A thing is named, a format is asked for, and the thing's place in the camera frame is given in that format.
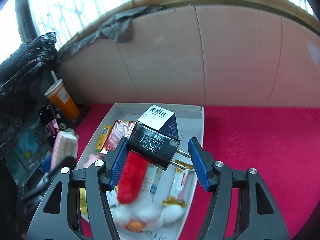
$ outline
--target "red snack wrapper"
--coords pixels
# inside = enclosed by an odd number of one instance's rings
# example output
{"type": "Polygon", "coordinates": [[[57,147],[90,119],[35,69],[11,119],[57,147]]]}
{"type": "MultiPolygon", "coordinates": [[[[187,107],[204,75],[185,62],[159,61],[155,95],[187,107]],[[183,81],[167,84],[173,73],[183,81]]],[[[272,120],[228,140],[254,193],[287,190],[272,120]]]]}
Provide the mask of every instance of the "red snack wrapper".
{"type": "Polygon", "coordinates": [[[114,150],[123,136],[128,138],[131,136],[135,125],[134,121],[116,120],[100,153],[106,154],[108,151],[114,150]]]}

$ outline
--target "blue rubber pad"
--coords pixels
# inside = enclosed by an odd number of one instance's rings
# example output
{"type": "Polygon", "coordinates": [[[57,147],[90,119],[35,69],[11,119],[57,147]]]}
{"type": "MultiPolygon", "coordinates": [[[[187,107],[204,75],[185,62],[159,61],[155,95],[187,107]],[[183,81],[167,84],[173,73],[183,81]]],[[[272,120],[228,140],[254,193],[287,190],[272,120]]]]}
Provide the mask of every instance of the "blue rubber pad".
{"type": "Polygon", "coordinates": [[[209,191],[210,183],[208,179],[208,170],[194,144],[192,139],[188,142],[188,152],[191,155],[191,161],[193,167],[195,168],[195,172],[198,176],[199,183],[201,187],[204,188],[205,191],[209,191]]]}
{"type": "Polygon", "coordinates": [[[125,161],[127,160],[127,157],[129,154],[129,150],[127,149],[127,142],[128,142],[128,139],[122,145],[122,147],[119,151],[119,154],[118,154],[118,156],[112,166],[111,178],[110,178],[110,183],[109,183],[109,185],[111,187],[114,187],[114,186],[118,185],[118,183],[119,183],[121,173],[124,168],[125,161]]]}

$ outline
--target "black travel charger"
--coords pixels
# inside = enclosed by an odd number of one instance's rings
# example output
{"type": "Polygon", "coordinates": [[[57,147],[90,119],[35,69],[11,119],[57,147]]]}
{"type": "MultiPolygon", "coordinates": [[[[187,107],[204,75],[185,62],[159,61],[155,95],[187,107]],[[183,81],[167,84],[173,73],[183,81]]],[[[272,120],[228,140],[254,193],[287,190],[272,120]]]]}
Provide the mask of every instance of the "black travel charger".
{"type": "Polygon", "coordinates": [[[183,170],[186,168],[172,161],[177,152],[185,157],[191,155],[178,150],[180,140],[167,136],[144,124],[140,124],[133,135],[131,135],[129,149],[141,155],[146,161],[166,171],[169,164],[173,164],[183,170]]]}

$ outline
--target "red tablecloth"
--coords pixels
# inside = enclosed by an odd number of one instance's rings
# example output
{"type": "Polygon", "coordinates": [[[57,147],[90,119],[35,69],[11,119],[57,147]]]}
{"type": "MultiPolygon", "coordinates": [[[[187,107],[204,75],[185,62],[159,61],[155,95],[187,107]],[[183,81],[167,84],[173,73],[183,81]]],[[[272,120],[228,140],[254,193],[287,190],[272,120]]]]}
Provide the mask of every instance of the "red tablecloth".
{"type": "MultiPolygon", "coordinates": [[[[79,125],[78,155],[83,152],[111,105],[94,105],[79,125]]],[[[320,197],[320,109],[204,108],[204,150],[230,168],[255,167],[271,190],[293,237],[307,221],[320,197]]],[[[211,194],[199,184],[180,240],[196,239],[211,194]]],[[[226,235],[236,219],[234,190],[226,235]]],[[[83,223],[84,232],[89,226],[83,223]]]]}

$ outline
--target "silver screw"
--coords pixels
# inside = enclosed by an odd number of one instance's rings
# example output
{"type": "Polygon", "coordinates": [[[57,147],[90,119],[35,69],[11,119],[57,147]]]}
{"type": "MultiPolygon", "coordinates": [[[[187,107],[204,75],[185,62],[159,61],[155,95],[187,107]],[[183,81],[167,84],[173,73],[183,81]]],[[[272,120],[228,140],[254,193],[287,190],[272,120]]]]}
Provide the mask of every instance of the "silver screw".
{"type": "Polygon", "coordinates": [[[214,165],[216,165],[217,167],[223,167],[224,163],[222,161],[216,161],[214,165]]]}
{"type": "Polygon", "coordinates": [[[98,160],[94,163],[94,165],[96,165],[97,167],[100,167],[104,164],[104,161],[103,160],[98,160]]]}
{"type": "Polygon", "coordinates": [[[249,172],[250,172],[251,174],[257,174],[257,173],[258,173],[258,171],[257,171],[255,168],[250,168],[250,169],[249,169],[249,172]]]}
{"type": "Polygon", "coordinates": [[[69,169],[68,167],[63,167],[63,168],[61,169],[61,173],[63,173],[63,174],[68,173],[69,170],[70,170],[70,169],[69,169]]]}

